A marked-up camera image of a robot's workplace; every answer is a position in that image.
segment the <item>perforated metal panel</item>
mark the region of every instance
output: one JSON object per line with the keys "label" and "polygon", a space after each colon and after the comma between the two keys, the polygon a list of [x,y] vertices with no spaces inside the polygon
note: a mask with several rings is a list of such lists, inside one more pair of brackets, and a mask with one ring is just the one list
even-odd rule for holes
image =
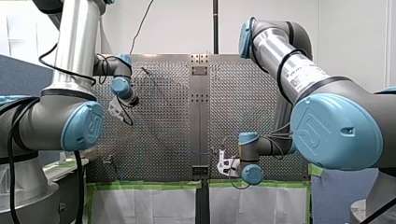
{"label": "perforated metal panel", "polygon": [[106,121],[97,157],[89,165],[89,181],[190,180],[190,55],[134,56],[133,61],[133,83],[140,99],[138,106],[127,109],[133,127],[107,111],[114,97],[108,86],[111,77],[94,88]]}
{"label": "perforated metal panel", "polygon": [[[211,177],[224,178],[217,171],[217,154],[225,136],[235,136],[226,142],[226,157],[237,155],[236,137],[241,132],[266,134],[273,130],[276,112],[277,86],[251,60],[219,55],[210,58],[210,125],[209,145],[212,148]],[[282,161],[261,157],[266,179],[304,180],[307,163],[297,152]]]}
{"label": "perforated metal panel", "polygon": [[[216,169],[218,155],[213,153],[222,139],[241,132],[269,133],[273,128],[277,86],[249,60],[211,55],[209,73],[203,76],[191,74],[196,64],[192,65],[190,55],[134,55],[133,61],[133,83],[140,98],[138,106],[128,109],[133,127],[107,112],[114,97],[108,87],[111,78],[94,88],[105,108],[106,121],[88,167],[90,182],[191,180],[191,166],[206,164],[211,178],[224,178]],[[203,85],[209,85],[209,92]],[[198,96],[205,99],[197,101]],[[236,140],[228,141],[226,156],[235,155],[237,147]],[[283,161],[261,158],[261,164],[267,179],[307,177],[307,163],[298,153]]]}

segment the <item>wire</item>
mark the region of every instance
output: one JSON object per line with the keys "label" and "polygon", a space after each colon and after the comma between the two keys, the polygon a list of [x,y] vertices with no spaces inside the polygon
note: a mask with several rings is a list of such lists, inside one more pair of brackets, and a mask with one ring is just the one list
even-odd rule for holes
{"label": "wire", "polygon": [[93,77],[86,77],[86,76],[83,76],[83,75],[80,75],[80,74],[77,74],[77,73],[74,73],[74,72],[70,72],[70,71],[64,70],[64,69],[62,69],[62,68],[60,68],[60,67],[57,67],[57,66],[55,66],[55,65],[52,65],[52,64],[49,64],[49,63],[44,62],[43,59],[44,59],[45,57],[47,57],[48,55],[50,55],[57,47],[58,47],[58,43],[56,43],[56,44],[52,47],[52,49],[50,49],[48,52],[46,52],[46,53],[42,54],[40,57],[38,57],[38,61],[41,62],[42,64],[44,64],[44,65],[46,65],[46,66],[48,66],[48,67],[54,69],[54,70],[57,70],[57,71],[62,72],[62,73],[65,73],[65,74],[67,74],[67,75],[88,79],[89,81],[92,82],[91,85],[94,86],[94,85],[96,84],[96,79],[93,78]]}
{"label": "wire", "polygon": [[386,203],[384,206],[376,210],[374,213],[372,213],[369,217],[363,220],[361,224],[369,224],[371,223],[374,219],[377,217],[381,216],[384,214],[386,211],[388,211],[391,207],[393,207],[396,204],[396,198],[394,198],[392,201]]}
{"label": "wire", "polygon": [[125,107],[123,106],[123,103],[121,102],[119,96],[117,96],[117,101],[119,102],[119,104],[120,104],[120,106],[121,106],[123,112],[124,112],[125,115],[128,117],[129,121],[131,121],[131,122],[128,123],[128,122],[124,119],[123,122],[126,123],[126,124],[128,124],[129,126],[134,126],[134,122],[132,121],[131,116],[126,112],[126,109],[125,109]]}
{"label": "wire", "polygon": [[20,224],[18,219],[17,211],[15,209],[15,163],[14,154],[12,151],[13,134],[16,128],[19,126],[21,119],[26,114],[26,112],[40,99],[39,98],[28,98],[30,103],[26,105],[17,118],[13,121],[11,129],[8,132],[7,138],[7,151],[8,151],[8,163],[9,163],[9,173],[10,173],[10,183],[9,183],[9,210],[11,212],[12,221],[14,224]]}
{"label": "wire", "polygon": [[[272,139],[272,138],[274,138],[273,136],[271,136],[271,135],[263,135],[263,136],[260,136],[260,138],[264,138],[264,139],[267,139],[268,141],[270,141],[270,143],[271,143],[271,152],[270,152],[270,154],[275,159],[277,159],[279,161],[283,160],[283,158],[285,157],[285,153],[283,152],[282,148],[277,144],[277,142],[274,141],[274,139]],[[273,146],[275,146],[276,149],[279,151],[280,157],[277,157],[277,156],[273,155]]]}
{"label": "wire", "polygon": [[290,126],[290,122],[287,123],[287,124],[285,124],[285,125],[283,125],[282,127],[278,128],[278,129],[276,129],[276,130],[271,131],[270,133],[278,133],[278,132],[280,132],[280,131],[282,131],[282,130],[288,128],[289,126]]}
{"label": "wire", "polygon": [[84,214],[84,171],[82,168],[81,156],[79,151],[75,151],[77,171],[78,171],[78,211],[76,224],[82,224],[82,216]]}
{"label": "wire", "polygon": [[283,98],[285,98],[285,100],[287,100],[291,104],[293,104],[293,103],[289,99],[288,95],[283,91],[283,86],[282,86],[282,82],[281,82],[282,70],[283,70],[283,66],[288,61],[288,59],[291,56],[299,54],[299,53],[303,54],[306,57],[306,52],[304,49],[294,49],[290,53],[285,55],[285,57],[283,57],[282,61],[279,64],[279,67],[277,68],[277,71],[276,71],[276,84],[277,84],[277,87],[279,88],[279,92],[280,92],[280,94],[282,94]]}
{"label": "wire", "polygon": [[252,17],[250,18],[250,22],[249,22],[249,30],[250,30],[250,46],[251,46],[251,54],[253,56],[254,62],[256,62],[256,64],[259,66],[259,68],[266,74],[269,74],[267,70],[265,70],[265,68],[263,68],[259,61],[257,60],[257,56],[256,56],[256,51],[255,51],[255,47],[254,47],[254,39],[253,39],[253,23],[256,22],[256,18]]}
{"label": "wire", "polygon": [[107,57],[105,57],[103,54],[97,54],[97,55],[102,57],[103,60],[105,61],[104,63],[101,64],[102,65],[102,72],[105,73],[105,74],[103,76],[102,75],[99,76],[99,84],[103,85],[103,84],[105,84],[106,79],[108,77],[108,74],[110,73],[110,71],[109,71],[110,64],[109,64],[109,62],[107,60]]}
{"label": "wire", "polygon": [[236,159],[236,156],[233,157],[233,161],[231,162],[231,168],[230,168],[230,170],[228,172],[228,179],[230,180],[230,183],[231,183],[231,185],[233,185],[234,188],[236,188],[236,189],[248,189],[250,187],[249,184],[247,186],[245,186],[245,187],[239,188],[231,180],[231,170],[233,169],[233,162],[235,161],[235,159]]}
{"label": "wire", "polygon": [[140,34],[140,30],[142,29],[142,25],[145,22],[145,19],[146,19],[148,13],[149,13],[149,9],[151,8],[151,5],[152,5],[153,2],[154,2],[154,0],[151,0],[151,2],[149,2],[149,4],[148,4],[148,8],[146,9],[145,16],[143,17],[142,21],[140,22],[139,29],[137,30],[137,33],[134,36],[134,40],[132,41],[132,47],[131,47],[131,50],[129,51],[129,54],[132,54],[132,51],[134,50],[134,42],[136,41],[137,37]]}

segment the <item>green tape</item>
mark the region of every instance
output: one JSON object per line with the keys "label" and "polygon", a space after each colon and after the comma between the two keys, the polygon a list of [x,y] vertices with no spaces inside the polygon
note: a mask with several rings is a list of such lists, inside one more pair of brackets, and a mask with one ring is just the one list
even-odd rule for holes
{"label": "green tape", "polygon": [[321,176],[323,174],[323,168],[320,168],[312,163],[309,163],[308,173],[310,175]]}
{"label": "green tape", "polygon": [[201,187],[200,181],[180,181],[180,182],[144,182],[144,181],[130,181],[130,182],[111,182],[111,183],[95,183],[89,184],[87,188],[91,190],[120,190],[120,189],[199,189]]}
{"label": "green tape", "polygon": [[[237,187],[244,187],[247,185],[242,179],[232,179],[233,183]],[[233,185],[231,184],[229,179],[221,179],[221,180],[210,180],[209,187],[210,188],[231,188]],[[260,187],[272,187],[272,188],[287,188],[287,189],[307,189],[310,186],[309,181],[274,181],[274,180],[266,180],[258,185]]]}
{"label": "green tape", "polygon": [[145,181],[117,181],[111,183],[87,184],[87,217],[88,224],[92,224],[92,200],[93,193],[97,190],[175,190],[175,189],[200,189],[201,181],[180,181],[180,182],[145,182]]}

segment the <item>white paper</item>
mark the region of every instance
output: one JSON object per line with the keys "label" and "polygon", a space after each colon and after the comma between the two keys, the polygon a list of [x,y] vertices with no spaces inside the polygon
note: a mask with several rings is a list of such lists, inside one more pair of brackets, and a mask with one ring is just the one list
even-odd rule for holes
{"label": "white paper", "polygon": [[154,190],[154,217],[195,217],[195,189]]}
{"label": "white paper", "polygon": [[92,223],[135,224],[134,190],[100,190],[92,196]]}

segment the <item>metal frame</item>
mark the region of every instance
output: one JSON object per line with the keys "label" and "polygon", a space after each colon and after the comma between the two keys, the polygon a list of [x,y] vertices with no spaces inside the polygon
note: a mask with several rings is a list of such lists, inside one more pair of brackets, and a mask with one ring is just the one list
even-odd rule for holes
{"label": "metal frame", "polygon": [[[212,120],[213,113],[214,111],[211,111],[212,109],[218,109],[224,106],[236,106],[235,110],[244,110],[244,111],[235,111],[233,112],[232,110],[228,109],[226,111],[229,116],[231,115],[230,119],[225,119],[224,122],[228,123],[233,123],[235,120],[233,119],[233,113],[242,113],[242,116],[244,116],[246,113],[250,113],[250,117],[247,119],[247,123],[243,123],[244,120],[237,120],[236,122],[239,122],[240,125],[243,125],[244,127],[249,128],[250,131],[261,131],[261,133],[265,133],[268,131],[271,131],[273,128],[273,115],[275,114],[276,111],[276,100],[277,100],[277,87],[275,82],[272,80],[272,78],[269,75],[263,74],[257,66],[252,63],[249,60],[244,60],[240,59],[237,55],[206,55],[206,54],[192,54],[192,55],[158,55],[158,54],[147,54],[147,55],[133,55],[133,62],[134,62],[134,76],[143,76],[139,75],[137,73],[141,73],[140,67],[139,66],[144,66],[147,64],[149,66],[148,70],[156,71],[156,73],[161,73],[163,72],[164,75],[162,74],[157,74],[159,75],[158,77],[163,79],[163,76],[166,76],[166,74],[173,74],[173,77],[177,76],[182,76],[181,81],[184,83],[182,85],[187,85],[183,89],[184,91],[181,93],[183,96],[180,98],[180,91],[176,92],[175,99],[172,99],[175,104],[183,104],[181,106],[185,106],[183,108],[188,109],[188,113],[183,116],[183,120],[186,120],[188,122],[188,127],[185,129],[185,132],[188,130],[186,133],[188,135],[188,141],[190,148],[186,149],[183,147],[183,150],[186,150],[186,153],[189,154],[190,161],[188,161],[188,166],[186,165],[186,169],[189,169],[187,173],[184,172],[185,176],[183,178],[179,177],[172,177],[169,178],[169,176],[154,176],[150,178],[145,178],[144,176],[136,176],[136,179],[144,179],[147,181],[180,181],[180,180],[203,180],[203,179],[208,179],[208,178],[226,178],[226,176],[221,176],[217,173],[217,168],[216,168],[216,163],[218,159],[218,155],[215,154],[216,150],[219,149],[219,139],[220,136],[225,136],[228,134],[230,131],[230,127],[227,127],[227,130],[218,130],[215,134],[217,135],[216,139],[212,139],[213,136],[213,130],[216,129],[216,127],[211,127],[213,125],[219,125],[219,123],[216,123],[215,120]],[[178,69],[180,66],[183,66],[182,70],[178,70],[177,72],[171,71],[175,69],[175,67]],[[225,84],[222,84],[220,82],[221,90],[217,90],[216,86],[213,85],[213,82],[216,81],[216,76],[222,72],[223,78],[222,81],[225,81]],[[166,85],[169,85],[166,81],[163,80],[158,80],[158,85],[164,85],[162,88],[165,90]],[[219,91],[227,91],[231,92],[230,88],[235,88],[235,85],[237,85],[237,90],[236,93],[238,95],[238,99],[235,99],[236,105],[224,105],[219,103]],[[167,91],[167,94],[173,94],[172,88],[170,87],[171,90]],[[249,88],[253,88],[253,93],[251,94],[259,94],[259,97],[266,96],[266,94],[270,94],[266,96],[266,101],[262,102],[260,100],[255,99],[255,101],[252,101],[248,103],[247,105],[243,105],[246,101],[250,100],[248,97],[256,97],[257,96],[251,96],[249,92]],[[99,100],[101,100],[101,97],[106,95],[106,100],[109,98],[112,98],[113,95],[110,93],[108,86],[102,86],[99,87],[99,89],[94,89],[97,91],[96,95],[99,97]],[[104,103],[104,106],[106,107],[108,102],[104,100],[102,103]],[[157,104],[157,101],[153,102],[146,102],[150,103],[152,105]],[[145,104],[145,99],[141,99],[140,104]],[[248,108],[254,104],[255,108],[251,109]],[[262,108],[267,109],[268,113],[264,115],[260,115],[262,113]],[[177,126],[177,120],[178,118],[175,117],[170,117],[168,121],[164,122],[161,120],[161,118],[158,118],[155,113],[150,112],[151,115],[147,115],[147,118],[151,123],[157,123],[157,125],[160,125],[163,129],[175,129]],[[119,122],[116,119],[110,118],[109,115],[106,115],[106,119],[110,120],[111,122],[108,123],[112,126],[112,129],[114,129],[114,132],[117,131],[119,134],[128,134],[125,132],[129,132],[132,129],[129,129],[124,126],[123,123]],[[233,130],[233,134],[237,136],[238,132],[241,130]],[[104,136],[103,141],[110,141],[108,140],[108,135],[109,134],[116,134],[116,133],[106,133]],[[123,136],[120,140],[127,141],[138,141],[134,139],[133,136],[125,135]],[[114,135],[111,137],[111,139],[116,139],[119,136]],[[120,146],[120,143],[116,142],[115,143],[117,147]],[[100,157],[104,157],[106,154],[105,151],[102,151],[105,148],[102,148],[99,150],[99,155]],[[237,150],[237,145],[236,142],[233,143],[230,146],[230,151],[228,152],[227,157],[231,156],[230,152],[233,154],[236,153]],[[148,152],[145,152],[143,156],[149,156],[151,154],[147,154]],[[134,155],[137,154],[131,154],[131,152],[128,152],[124,154],[125,157],[134,157]],[[144,163],[150,164],[151,163],[151,158],[147,158],[147,161],[144,161]],[[97,169],[102,169],[100,166],[103,164],[93,162],[91,164],[88,170],[88,173],[91,173],[92,175],[95,175],[94,172],[96,172]],[[262,166],[264,170],[266,169],[269,174],[266,174],[267,179],[274,179],[274,180],[284,180],[284,181],[300,181],[300,180],[308,180],[309,175],[307,172],[307,162],[303,159],[299,153],[295,153],[293,155],[290,155],[285,158],[283,161],[277,161],[276,159],[273,158],[262,158]],[[133,172],[133,167],[127,167],[127,169],[131,172]],[[111,166],[107,166],[105,171],[102,171],[102,174],[112,174],[114,173],[114,168]],[[105,179],[105,178],[89,178],[89,181],[91,182],[97,182],[97,181],[111,181],[116,179],[117,177],[113,174],[112,178]]]}
{"label": "metal frame", "polygon": [[[209,178],[227,178],[226,176],[220,176],[216,173],[216,163],[218,159],[218,155],[214,150],[218,150],[218,146],[220,145],[220,136],[225,136],[229,133],[230,128],[222,131],[213,127],[214,125],[221,124],[221,122],[215,122],[216,116],[219,115],[219,109],[223,109],[223,107],[227,107],[230,105],[225,105],[221,99],[219,99],[219,91],[226,91],[227,94],[237,93],[235,99],[232,100],[233,103],[236,105],[232,105],[232,109],[225,111],[230,115],[229,119],[225,119],[225,123],[231,123],[234,125],[235,122],[241,124],[242,126],[246,127],[250,124],[254,124],[254,127],[251,128],[251,131],[260,131],[261,133],[269,132],[273,129],[274,125],[274,114],[276,112],[276,101],[277,101],[277,86],[273,79],[267,75],[263,74],[262,71],[252,62],[244,59],[240,59],[237,55],[206,55],[206,54],[192,54],[192,55],[133,55],[133,62],[134,62],[134,74],[133,80],[136,76],[143,76],[139,75],[141,73],[140,66],[147,66],[149,71],[153,71],[153,74],[156,75],[159,79],[157,80],[158,85],[160,88],[163,88],[165,94],[173,94],[174,88],[180,86],[178,84],[181,81],[185,85],[183,87],[182,93],[180,91],[176,91],[176,95],[172,95],[171,97],[175,99],[171,99],[173,102],[176,102],[176,106],[181,106],[184,109],[188,109],[187,113],[184,113],[182,116],[183,118],[176,118],[175,116],[169,117],[168,121],[163,121],[164,116],[166,115],[161,113],[170,113],[164,111],[148,111],[147,119],[150,122],[155,123],[156,125],[160,125],[162,128],[166,128],[167,130],[176,129],[177,132],[184,132],[184,133],[175,133],[177,135],[186,134],[188,136],[188,144],[183,146],[183,150],[188,152],[188,157],[178,158],[174,161],[173,157],[164,156],[163,153],[166,152],[158,151],[158,146],[155,147],[155,139],[152,141],[154,142],[147,142],[151,141],[150,138],[145,139],[145,143],[141,143],[140,145],[132,144],[131,142],[138,142],[142,139],[140,133],[135,133],[138,136],[134,136],[133,128],[126,127],[122,122],[119,120],[110,118],[107,115],[106,119],[110,120],[107,121],[106,125],[110,125],[110,130],[105,127],[105,136],[103,141],[113,141],[112,143],[105,143],[104,142],[99,144],[99,148],[101,148],[98,153],[99,158],[96,161],[90,163],[88,167],[88,181],[89,182],[100,182],[100,181],[113,181],[117,179],[116,174],[114,174],[114,168],[108,164],[102,164],[102,159],[108,155],[108,153],[120,153],[122,157],[119,160],[123,160],[123,167],[124,169],[128,169],[128,172],[136,172],[139,175],[135,175],[131,173],[130,176],[134,178],[127,178],[128,180],[146,180],[146,181],[181,181],[181,180],[201,180],[203,185],[200,189],[196,192],[196,223],[197,224],[208,224],[210,223],[210,210],[209,210],[209,187],[207,184],[207,180]],[[171,81],[172,83],[169,84],[169,80],[165,77],[166,74],[170,74],[169,78],[176,78],[177,80]],[[216,89],[216,85],[214,85],[215,81],[218,81],[216,78],[220,78],[221,81],[225,80],[225,83],[220,82],[220,90]],[[104,107],[108,105],[108,100],[111,99],[113,96],[109,91],[107,85],[99,87],[99,89],[94,89],[96,91],[96,95],[98,96],[99,101],[104,103]],[[265,96],[265,101],[257,100],[257,97]],[[253,97],[255,101],[250,102],[246,105],[246,101],[251,100],[250,98]],[[158,101],[154,98],[145,98],[139,96],[140,98],[140,106],[144,104],[149,104],[150,106],[155,106],[157,103],[162,104],[163,102]],[[260,108],[268,110],[268,113],[262,113]],[[213,115],[212,110],[217,110],[217,115]],[[254,116],[248,116],[247,121],[245,119],[242,120],[233,120],[234,114],[242,114],[237,115],[237,119],[242,116],[242,118],[246,115],[246,113],[252,113]],[[185,122],[188,123],[188,127],[185,129],[179,129],[177,127],[178,122],[182,120],[182,124],[185,125]],[[235,136],[241,130],[235,129],[232,126],[232,131]],[[174,137],[172,135],[165,135],[169,139],[166,139],[167,142],[174,141]],[[146,150],[142,155],[139,153],[131,152],[131,150]],[[237,144],[236,142],[229,146],[230,152],[233,154],[237,151]],[[140,164],[138,166],[138,170],[134,170],[136,167],[135,165],[129,166],[130,163],[134,162],[134,160],[142,161],[145,164]],[[182,162],[183,164],[180,165],[182,167],[182,177],[176,175],[169,175],[166,172],[162,172],[163,176],[158,175],[151,175],[149,178],[143,176],[147,174],[142,172],[142,169],[150,169],[149,167],[156,166],[156,168],[152,168],[152,172],[158,171],[159,167],[164,167],[169,169],[170,171],[174,172],[172,167],[175,166],[175,163]],[[302,181],[302,180],[309,180],[308,175],[308,168],[307,162],[302,158],[301,155],[298,153],[294,155],[290,155],[283,161],[276,161],[273,158],[262,158],[261,164],[267,171],[276,171],[280,169],[283,171],[281,172],[269,172],[272,175],[268,175],[266,179],[274,179],[274,180],[294,180],[294,181]],[[105,174],[109,175],[111,178],[95,178],[95,175],[98,174]]]}

